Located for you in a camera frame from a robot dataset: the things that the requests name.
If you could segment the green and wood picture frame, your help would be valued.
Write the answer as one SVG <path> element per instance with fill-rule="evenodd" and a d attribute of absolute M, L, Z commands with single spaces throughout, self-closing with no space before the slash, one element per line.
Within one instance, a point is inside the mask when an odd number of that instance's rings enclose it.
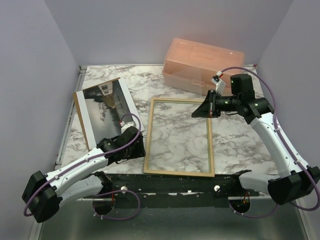
<path fill-rule="evenodd" d="M 212 124 L 192 118 L 202 99 L 150 100 L 144 173 L 214 177 Z"/>

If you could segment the glossy photo print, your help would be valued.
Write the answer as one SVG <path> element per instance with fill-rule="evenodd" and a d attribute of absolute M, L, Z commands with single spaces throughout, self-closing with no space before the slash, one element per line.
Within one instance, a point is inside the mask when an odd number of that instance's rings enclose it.
<path fill-rule="evenodd" d="M 126 128 L 145 130 L 125 80 L 115 78 L 73 94 L 87 149 L 100 140 L 121 135 Z"/>

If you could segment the brown frame backing board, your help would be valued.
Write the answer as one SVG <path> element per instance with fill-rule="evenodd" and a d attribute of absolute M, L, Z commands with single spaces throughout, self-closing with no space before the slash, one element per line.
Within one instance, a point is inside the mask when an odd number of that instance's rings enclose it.
<path fill-rule="evenodd" d="M 120 115 L 116 109 L 113 87 L 119 77 L 73 93 L 76 112 L 84 135 L 85 145 L 92 150 L 106 138 L 121 134 Z"/>

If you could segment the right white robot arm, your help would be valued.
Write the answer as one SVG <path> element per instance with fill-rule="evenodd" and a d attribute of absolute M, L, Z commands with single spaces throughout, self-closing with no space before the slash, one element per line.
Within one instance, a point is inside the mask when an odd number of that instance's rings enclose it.
<path fill-rule="evenodd" d="M 222 96 L 218 90 L 211 89 L 191 116 L 218 118 L 222 112 L 235 112 L 243 117 L 261 138 L 278 172 L 277 175 L 256 174 L 250 170 L 238 172 L 238 179 L 230 183 L 230 191 L 236 196 L 247 190 L 262 192 L 278 205 L 309 195 L 320 179 L 319 167 L 310 167 L 295 150 L 275 119 L 272 105 L 266 98 L 255 96 L 250 75 L 232 75 L 230 82 L 231 96 Z"/>

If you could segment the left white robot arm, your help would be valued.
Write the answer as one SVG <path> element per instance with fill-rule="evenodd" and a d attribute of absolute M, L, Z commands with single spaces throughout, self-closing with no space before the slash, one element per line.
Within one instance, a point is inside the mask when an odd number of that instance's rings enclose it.
<path fill-rule="evenodd" d="M 102 139 L 87 154 L 60 169 L 48 173 L 38 170 L 29 177 L 22 193 L 23 215 L 43 223 L 70 201 L 93 195 L 107 197 L 111 185 L 99 170 L 145 155 L 141 130 L 130 126 L 119 136 Z"/>

